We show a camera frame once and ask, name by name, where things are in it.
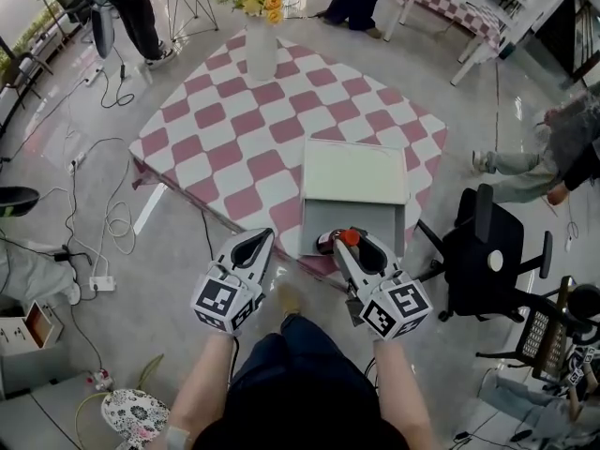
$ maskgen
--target gray floor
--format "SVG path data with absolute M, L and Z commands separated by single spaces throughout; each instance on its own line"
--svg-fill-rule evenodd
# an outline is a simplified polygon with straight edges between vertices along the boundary
M 291 15 L 313 15 L 325 8 L 330 0 L 299 0 L 295 5 L 296 1 L 289 0 Z M 166 0 L 153 2 L 158 31 L 165 37 Z M 380 0 L 374 16 L 380 26 L 386 24 L 393 5 L 392 0 Z M 25 185 L 37 188 L 40 193 L 53 187 L 70 188 L 65 161 L 101 138 L 119 136 L 126 142 L 134 140 L 142 125 L 171 91 L 244 26 L 243 16 L 231 13 L 225 7 L 216 7 L 215 11 L 220 30 L 191 37 L 178 45 L 178 57 L 153 73 L 150 80 L 140 70 L 142 59 L 118 22 L 116 44 L 131 74 L 123 85 L 122 95 L 133 92 L 135 100 L 126 107 L 105 110 L 99 105 L 104 91 L 102 77 L 89 88 L 82 86 L 43 124 L 15 160 L 5 165 L 0 174 L 2 185 Z M 208 21 L 204 18 L 191 23 L 189 31 L 195 28 L 194 25 L 207 27 Z M 442 40 L 434 41 L 433 32 L 445 26 L 446 21 L 415 8 L 406 26 L 398 26 L 389 43 L 324 26 L 316 19 L 288 20 L 277 29 L 287 39 L 397 87 L 406 97 L 447 124 L 449 136 L 442 165 L 422 216 L 439 234 L 450 228 L 455 216 L 454 210 L 448 212 L 447 209 L 457 208 L 462 189 L 478 182 L 470 170 L 471 150 L 493 149 L 497 145 L 502 151 L 526 151 L 533 123 L 537 121 L 536 116 L 539 118 L 536 114 L 569 97 L 569 93 L 559 87 L 565 78 L 560 70 L 542 67 L 522 48 L 505 61 L 487 62 L 474 68 L 458 87 L 453 87 L 449 81 L 458 71 L 457 57 L 468 37 L 453 27 Z M 532 53 L 536 52 L 542 53 L 543 49 L 536 48 Z M 540 61 L 548 58 L 537 56 Z M 37 85 L 39 93 L 48 96 L 47 100 L 40 104 L 35 97 L 28 97 L 27 111 L 19 111 L 13 118 L 7 135 L 0 141 L 3 155 L 12 155 L 34 122 L 79 81 L 82 70 L 95 58 L 96 53 L 91 48 L 79 43 L 69 46 L 67 52 L 52 64 L 55 76 L 45 76 Z M 104 63 L 111 75 L 109 101 L 118 83 L 118 63 L 114 53 Z M 65 142 L 68 130 L 76 132 Z M 88 246 L 98 247 L 106 200 L 117 186 L 127 158 L 127 148 L 123 144 L 104 143 L 96 147 L 77 173 L 77 236 Z M 131 175 L 132 171 L 115 199 L 129 204 L 135 221 L 155 188 L 143 187 L 134 191 L 129 185 Z M 597 188 L 586 184 L 572 196 L 571 209 L 579 227 L 579 239 L 568 254 L 564 251 L 568 221 L 565 204 L 555 211 L 541 200 L 506 207 L 525 225 L 524 258 L 531 258 L 541 250 L 544 230 L 553 232 L 550 276 L 547 280 L 535 277 L 535 292 L 552 290 L 564 274 L 573 275 L 577 281 L 600 280 L 600 270 L 594 260 L 600 241 L 596 217 L 600 207 Z M 116 215 L 122 211 L 123 208 L 117 209 Z M 66 195 L 55 191 L 28 216 L 3 221 L 3 228 L 14 237 L 62 243 L 68 238 L 64 226 L 68 214 Z M 208 220 L 211 241 L 214 248 L 218 248 L 229 231 L 214 220 Z M 127 247 L 129 242 L 121 242 L 121 245 Z M 192 289 L 209 260 L 201 214 L 183 198 L 166 190 L 137 235 L 131 255 L 122 255 L 110 236 L 105 236 L 102 251 L 110 261 L 109 273 L 115 276 L 118 288 L 114 293 L 100 294 L 93 302 L 77 306 L 77 320 L 97 344 L 104 367 L 116 377 L 119 386 L 134 384 L 145 363 L 155 355 L 165 353 L 147 388 L 158 398 L 172 402 L 207 336 L 206 328 L 197 322 L 188 307 Z M 407 270 L 418 272 L 434 255 L 434 248 L 418 232 L 405 259 Z M 79 267 L 81 281 L 85 282 L 89 269 L 83 264 Z M 100 265 L 99 274 L 103 272 Z M 292 279 L 302 288 L 306 314 L 322 325 L 356 365 L 364 368 L 372 355 L 368 336 L 364 328 L 352 327 L 343 295 L 277 261 L 269 269 L 265 283 L 267 290 L 272 289 L 269 282 L 275 275 Z M 527 284 L 526 277 L 522 284 Z M 430 281 L 427 291 L 436 311 L 442 309 L 445 303 L 443 279 Z M 83 292 L 85 297 L 91 296 L 88 288 Z M 264 311 L 244 328 L 238 365 L 244 361 L 253 343 L 277 325 L 274 300 L 267 299 Z M 66 324 L 63 339 L 70 348 L 73 365 L 81 369 L 96 368 L 98 361 L 75 332 L 68 308 L 61 306 L 57 310 Z M 404 338 L 403 343 L 441 440 L 450 441 L 466 426 L 473 429 L 470 422 L 481 423 L 481 419 L 486 418 L 488 409 L 476 404 L 476 391 L 485 369 L 494 363 L 476 361 L 475 351 L 500 351 L 518 332 L 518 325 L 506 319 L 479 323 L 473 318 L 455 318 L 440 323 L 429 318 L 419 331 Z M 497 438 L 505 440 L 507 436 L 510 435 L 503 431 Z

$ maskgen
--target black sleeve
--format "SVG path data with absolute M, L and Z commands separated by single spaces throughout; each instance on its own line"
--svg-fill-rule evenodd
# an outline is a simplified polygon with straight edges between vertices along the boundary
M 564 174 L 564 184 L 569 190 L 575 190 L 585 180 L 600 173 L 600 160 L 592 144 L 585 147 L 581 156 L 575 160 L 571 168 Z

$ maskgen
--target black shirt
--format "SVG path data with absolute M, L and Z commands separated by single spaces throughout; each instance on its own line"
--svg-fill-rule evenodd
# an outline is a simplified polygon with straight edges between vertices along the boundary
M 402 435 L 381 418 L 379 402 L 345 382 L 289 372 L 233 389 L 223 418 L 209 426 L 195 449 L 394 448 L 408 450 Z

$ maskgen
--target red bottle cap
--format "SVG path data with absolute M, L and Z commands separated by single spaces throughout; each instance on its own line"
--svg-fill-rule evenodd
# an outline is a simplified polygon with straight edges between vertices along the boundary
M 339 233 L 339 239 L 347 246 L 354 247 L 360 241 L 360 233 L 355 229 L 343 230 Z

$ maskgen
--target white round object on chair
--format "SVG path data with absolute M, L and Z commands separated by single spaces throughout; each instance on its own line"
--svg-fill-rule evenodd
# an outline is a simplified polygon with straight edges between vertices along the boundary
M 487 266 L 492 272 L 500 272 L 503 268 L 504 258 L 503 253 L 499 250 L 492 251 L 487 255 Z

